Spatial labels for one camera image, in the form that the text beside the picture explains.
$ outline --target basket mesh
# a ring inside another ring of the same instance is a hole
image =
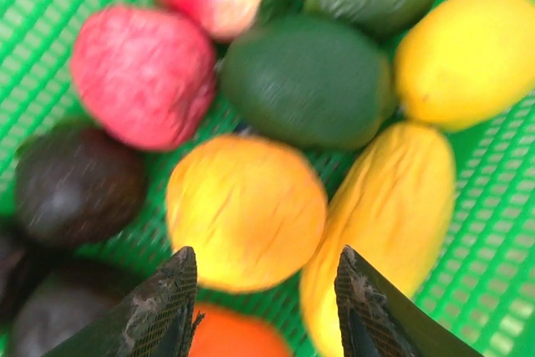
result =
[[[116,2],[150,0],[0,0],[0,212],[13,210],[17,144],[65,114],[82,113],[70,88],[72,43],[90,13]],[[535,355],[534,103],[531,93],[496,119],[450,137],[458,166],[455,218],[440,260],[415,296],[433,319],[486,357]],[[172,168],[195,144],[237,123],[220,96],[188,144],[147,156],[152,181],[144,211],[120,235],[84,253],[152,273],[171,255],[163,198]],[[331,196],[354,160],[342,152],[308,157]],[[265,293],[202,290],[199,297],[264,317],[283,332],[297,357],[311,357],[297,286],[296,276]]]

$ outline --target dark fruit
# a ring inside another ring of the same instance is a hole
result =
[[[105,315],[141,282],[89,260],[51,273],[24,304],[8,337],[7,357],[41,357]]]
[[[0,230],[0,326],[8,324],[31,292],[65,257],[29,241],[17,228]]]
[[[140,211],[146,174],[136,151],[90,125],[61,125],[24,146],[17,215],[37,242],[77,247],[120,232]]]

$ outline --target lemon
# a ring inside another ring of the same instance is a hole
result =
[[[535,0],[445,0],[403,38],[395,87],[406,114],[464,130],[535,87]]]

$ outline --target yellow fruit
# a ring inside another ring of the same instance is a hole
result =
[[[199,284],[260,291],[296,273],[322,237],[327,197],[296,150],[260,137],[220,135],[173,171],[166,194],[175,250],[195,249]]]
[[[343,247],[350,245],[411,297],[438,258],[454,196],[453,153],[431,127],[392,125],[357,159],[301,277],[303,319],[323,357],[344,356],[334,294]]]
[[[445,0],[401,41],[406,114],[445,130],[498,115],[535,88],[534,0]]]

